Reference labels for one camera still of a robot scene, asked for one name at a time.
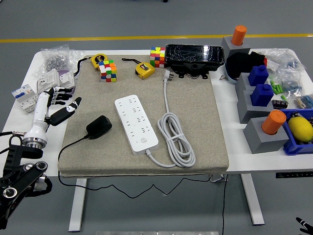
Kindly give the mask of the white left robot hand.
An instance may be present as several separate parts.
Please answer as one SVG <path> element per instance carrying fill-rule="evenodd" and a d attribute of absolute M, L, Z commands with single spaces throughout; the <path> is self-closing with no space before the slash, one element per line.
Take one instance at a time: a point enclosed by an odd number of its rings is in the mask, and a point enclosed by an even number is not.
<path fill-rule="evenodd" d="M 82 100 L 81 97 L 76 98 L 73 103 L 58 110 L 52 116 L 48 116 L 48 109 L 56 93 L 70 91 L 71 89 L 56 87 L 45 90 L 39 94 L 34 111 L 32 128 L 24 135 L 22 141 L 24 146 L 44 148 L 47 144 L 46 131 L 49 125 L 57 126 L 75 113 Z"/>

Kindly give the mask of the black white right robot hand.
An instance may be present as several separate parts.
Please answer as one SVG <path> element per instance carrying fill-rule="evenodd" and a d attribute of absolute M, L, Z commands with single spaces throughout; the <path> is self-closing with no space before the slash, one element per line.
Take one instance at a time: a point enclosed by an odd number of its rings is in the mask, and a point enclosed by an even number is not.
<path fill-rule="evenodd" d="M 299 230 L 308 235 L 313 235 L 313 227 L 303 219 L 296 217 L 296 221 L 302 226 Z"/>

